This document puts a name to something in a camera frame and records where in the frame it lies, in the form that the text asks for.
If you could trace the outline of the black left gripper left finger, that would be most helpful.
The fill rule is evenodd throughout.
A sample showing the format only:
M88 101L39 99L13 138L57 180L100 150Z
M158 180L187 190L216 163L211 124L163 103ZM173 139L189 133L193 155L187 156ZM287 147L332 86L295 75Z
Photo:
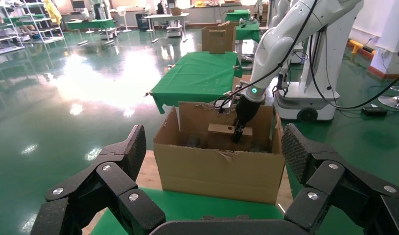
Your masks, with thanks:
M31 233L80 235L108 208L128 234L150 234L166 218L136 183L145 154L145 129L135 125L127 139L105 146L89 167L46 193Z

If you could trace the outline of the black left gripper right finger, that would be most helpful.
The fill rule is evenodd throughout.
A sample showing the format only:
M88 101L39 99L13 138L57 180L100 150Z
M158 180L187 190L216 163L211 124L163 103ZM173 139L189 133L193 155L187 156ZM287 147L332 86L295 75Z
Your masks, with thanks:
M361 170L331 146L285 127L282 154L303 186L285 220L316 233L329 209L342 210L366 235L399 235L399 187Z

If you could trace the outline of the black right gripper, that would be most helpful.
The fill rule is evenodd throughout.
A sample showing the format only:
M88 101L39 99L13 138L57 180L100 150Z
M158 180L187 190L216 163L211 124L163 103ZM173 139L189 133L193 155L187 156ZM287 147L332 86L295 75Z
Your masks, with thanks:
M244 95L239 99L239 102L235 107L236 119L235 130L232 136L233 143L239 143L243 135L243 129L245 128L246 124L257 114L260 106L261 101L250 101Z

